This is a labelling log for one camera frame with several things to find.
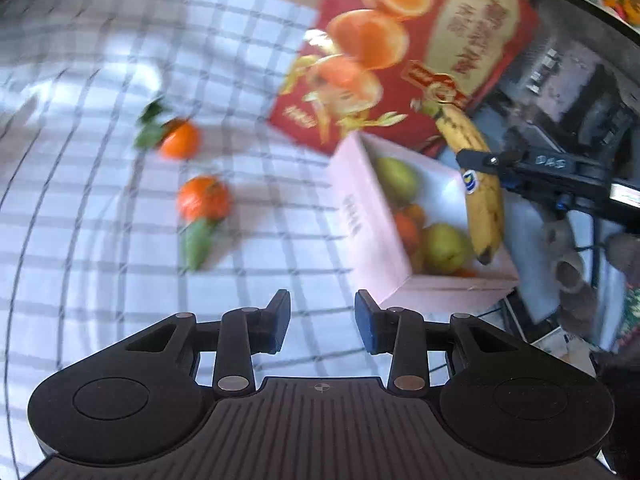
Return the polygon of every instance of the pink box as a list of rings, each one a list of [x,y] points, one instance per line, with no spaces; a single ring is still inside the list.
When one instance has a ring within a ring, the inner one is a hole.
[[[328,175],[350,243],[353,281],[382,307],[404,306],[432,312],[476,314],[491,307],[518,284],[518,272],[505,247],[489,266],[475,262],[475,278],[412,274],[370,157],[392,156],[422,176],[416,202],[428,224],[448,222],[466,231],[465,187],[460,172],[398,144],[352,133],[336,149]]]

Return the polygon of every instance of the wrinkled tablecloth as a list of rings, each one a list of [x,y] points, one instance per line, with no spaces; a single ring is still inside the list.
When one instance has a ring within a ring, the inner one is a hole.
[[[266,375],[386,379],[353,318],[346,240],[324,155],[265,124],[315,11],[284,0],[8,0],[0,9],[0,478],[42,460],[26,409],[47,376],[175,312],[216,320],[291,292]],[[167,162],[132,148],[158,93],[202,128]],[[236,198],[205,269],[184,272],[181,183],[219,173]],[[487,319],[499,324],[499,319]],[[434,320],[447,320],[439,316]],[[210,384],[214,356],[197,380]],[[432,384],[447,379],[430,356]]]

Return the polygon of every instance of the grid pattern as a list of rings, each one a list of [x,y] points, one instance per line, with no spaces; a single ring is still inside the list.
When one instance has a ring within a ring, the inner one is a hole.
[[[0,478],[42,459],[26,416],[37,384],[179,310],[216,320],[286,288],[289,331],[278,355],[255,356],[258,384],[388,374],[390,357],[366,354],[355,327],[327,159],[266,124],[315,11],[284,0],[9,0],[0,12]],[[158,92],[203,129],[197,159],[131,148]],[[188,274],[174,199],[205,172],[223,175],[236,206],[206,268]],[[502,325],[497,310],[486,319]],[[442,384],[444,357],[431,354],[431,383]],[[202,356],[202,384],[213,359]]]

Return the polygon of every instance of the red packaging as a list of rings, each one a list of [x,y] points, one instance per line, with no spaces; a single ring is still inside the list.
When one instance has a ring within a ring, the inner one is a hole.
[[[270,121],[329,154],[364,130],[435,155],[442,138],[412,102],[478,101],[536,25],[526,0],[324,0]]]

